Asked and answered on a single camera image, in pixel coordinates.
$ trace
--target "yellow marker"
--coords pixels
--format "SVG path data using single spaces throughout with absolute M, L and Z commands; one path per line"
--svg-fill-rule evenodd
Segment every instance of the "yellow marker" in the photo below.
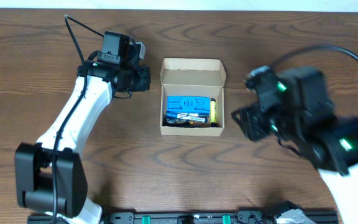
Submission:
M 218 122 L 216 121 L 216 100 L 214 98 L 211 99 L 211 127 L 216 128 L 218 126 Z

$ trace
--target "open box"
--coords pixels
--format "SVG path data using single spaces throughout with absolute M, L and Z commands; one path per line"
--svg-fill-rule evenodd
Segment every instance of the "open box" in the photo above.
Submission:
M 224 129 L 223 86 L 226 72 L 220 60 L 165 58 L 161 68 L 161 117 L 162 135 L 220 136 Z M 208 122 L 200 128 L 179 128 L 164 126 L 168 96 L 206 96 L 216 100 L 218 126 L 210 127 Z

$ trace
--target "white backdrop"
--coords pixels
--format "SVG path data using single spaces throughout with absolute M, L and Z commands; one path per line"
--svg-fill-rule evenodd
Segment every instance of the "white backdrop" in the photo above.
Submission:
M 0 7 L 358 12 L 358 0 L 0 0 Z

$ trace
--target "blue eraser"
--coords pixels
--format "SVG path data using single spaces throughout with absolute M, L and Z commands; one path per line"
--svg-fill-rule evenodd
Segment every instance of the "blue eraser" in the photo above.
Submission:
M 209 114 L 209 102 L 209 97 L 203 96 L 168 96 L 167 111 Z

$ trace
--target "wooden table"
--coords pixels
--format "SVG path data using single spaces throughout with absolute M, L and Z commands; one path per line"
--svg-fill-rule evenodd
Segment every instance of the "wooden table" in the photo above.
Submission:
M 358 53 L 358 13 L 197 12 L 0 9 L 0 222 L 24 223 L 16 203 L 14 152 L 35 142 L 66 103 L 80 64 L 63 15 L 143 41 L 150 91 L 115 100 L 86 144 L 88 196 L 100 205 L 146 211 L 235 210 L 291 200 L 335 208 L 311 164 L 274 138 L 245 139 L 230 113 L 256 100 L 246 74 L 311 44 Z M 85 55 L 102 39 L 73 26 Z M 159 71 L 165 57 L 223 61 L 225 124 L 220 138 L 161 136 Z M 358 115 L 358 64 L 332 52 L 294 58 L 282 68 L 316 65 L 326 74 L 339 114 Z

